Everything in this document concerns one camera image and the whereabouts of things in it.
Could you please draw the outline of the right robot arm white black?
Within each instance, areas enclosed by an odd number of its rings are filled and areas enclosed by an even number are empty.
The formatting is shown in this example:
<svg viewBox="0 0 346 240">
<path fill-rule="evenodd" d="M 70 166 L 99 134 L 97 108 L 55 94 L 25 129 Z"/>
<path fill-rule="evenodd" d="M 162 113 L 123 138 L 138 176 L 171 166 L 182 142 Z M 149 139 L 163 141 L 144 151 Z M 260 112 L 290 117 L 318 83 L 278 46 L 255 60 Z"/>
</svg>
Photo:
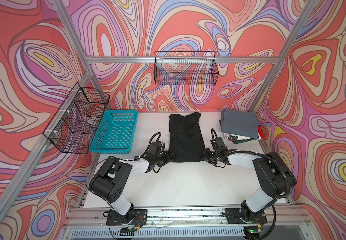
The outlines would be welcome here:
<svg viewBox="0 0 346 240">
<path fill-rule="evenodd" d="M 246 200 L 236 214 L 226 214 L 228 218 L 235 218 L 244 223 L 255 221 L 265 209 L 272 207 L 279 199 L 286 199 L 291 189 L 297 184 L 297 179 L 285 162 L 275 152 L 260 154 L 252 151 L 228 149 L 223 139 L 211 129 L 211 145 L 206 148 L 203 159 L 219 168 L 224 166 L 238 166 L 255 171 L 259 187 Z"/>
</svg>

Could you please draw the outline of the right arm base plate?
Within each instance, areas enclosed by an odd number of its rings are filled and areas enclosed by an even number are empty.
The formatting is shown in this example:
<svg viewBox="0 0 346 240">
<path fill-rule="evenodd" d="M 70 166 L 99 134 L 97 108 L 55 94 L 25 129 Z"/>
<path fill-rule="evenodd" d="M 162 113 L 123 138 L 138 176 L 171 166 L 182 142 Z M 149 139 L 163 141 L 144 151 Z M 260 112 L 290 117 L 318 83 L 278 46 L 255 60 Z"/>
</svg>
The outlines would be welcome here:
<svg viewBox="0 0 346 240">
<path fill-rule="evenodd" d="M 228 224 L 262 225 L 268 222 L 263 210 L 252 213 L 247 208 L 226 208 L 221 214 L 227 218 Z"/>
</svg>

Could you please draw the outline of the teal plastic basket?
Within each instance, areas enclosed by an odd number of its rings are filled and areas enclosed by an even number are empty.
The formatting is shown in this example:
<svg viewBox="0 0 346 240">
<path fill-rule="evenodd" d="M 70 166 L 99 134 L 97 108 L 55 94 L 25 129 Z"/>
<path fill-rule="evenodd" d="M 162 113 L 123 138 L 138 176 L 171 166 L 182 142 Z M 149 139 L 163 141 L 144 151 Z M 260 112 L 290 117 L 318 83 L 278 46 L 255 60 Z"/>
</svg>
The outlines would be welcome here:
<svg viewBox="0 0 346 240">
<path fill-rule="evenodd" d="M 100 154 L 129 154 L 138 115 L 135 110 L 105 111 L 90 151 Z"/>
</svg>

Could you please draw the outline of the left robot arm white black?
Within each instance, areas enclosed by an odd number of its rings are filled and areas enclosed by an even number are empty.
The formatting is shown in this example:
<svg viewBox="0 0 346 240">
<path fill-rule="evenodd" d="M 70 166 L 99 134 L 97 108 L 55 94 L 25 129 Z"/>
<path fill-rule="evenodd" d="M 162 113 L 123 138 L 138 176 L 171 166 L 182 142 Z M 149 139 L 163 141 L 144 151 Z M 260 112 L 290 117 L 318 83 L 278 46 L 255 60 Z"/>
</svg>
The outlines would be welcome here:
<svg viewBox="0 0 346 240">
<path fill-rule="evenodd" d="M 154 172 L 175 160 L 176 154 L 165 149 L 165 143 L 160 141 L 161 133 L 154 134 L 146 150 L 133 159 L 120 159 L 110 156 L 86 183 L 87 189 L 104 200 L 111 209 L 103 213 L 107 225 L 125 226 L 134 231 L 146 225 L 148 210 L 136 210 L 124 195 L 126 183 L 131 175 Z"/>
</svg>

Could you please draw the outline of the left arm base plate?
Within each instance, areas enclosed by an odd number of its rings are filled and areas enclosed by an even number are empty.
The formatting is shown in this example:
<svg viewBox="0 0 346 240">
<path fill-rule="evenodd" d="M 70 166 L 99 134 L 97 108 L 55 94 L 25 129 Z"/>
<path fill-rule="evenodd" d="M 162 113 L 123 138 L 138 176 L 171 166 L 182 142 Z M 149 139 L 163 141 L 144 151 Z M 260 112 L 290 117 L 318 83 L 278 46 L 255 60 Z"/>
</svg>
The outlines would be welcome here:
<svg viewBox="0 0 346 240">
<path fill-rule="evenodd" d="M 147 209 L 130 209 L 125 215 L 120 215 L 114 210 L 103 213 L 107 218 L 107 226 L 143 226 L 147 223 Z"/>
</svg>

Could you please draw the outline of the black t shirt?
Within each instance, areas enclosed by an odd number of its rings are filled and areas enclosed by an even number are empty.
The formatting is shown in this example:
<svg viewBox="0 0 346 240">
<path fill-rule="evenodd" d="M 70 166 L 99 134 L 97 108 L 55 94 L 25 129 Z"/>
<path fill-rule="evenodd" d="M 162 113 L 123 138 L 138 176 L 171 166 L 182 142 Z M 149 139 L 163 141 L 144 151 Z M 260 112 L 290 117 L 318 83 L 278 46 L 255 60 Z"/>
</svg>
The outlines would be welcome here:
<svg viewBox="0 0 346 240">
<path fill-rule="evenodd" d="M 175 154 L 175 163 L 198 163 L 203 160 L 204 139 L 199 125 L 198 112 L 182 116 L 169 116 L 170 151 Z"/>
</svg>

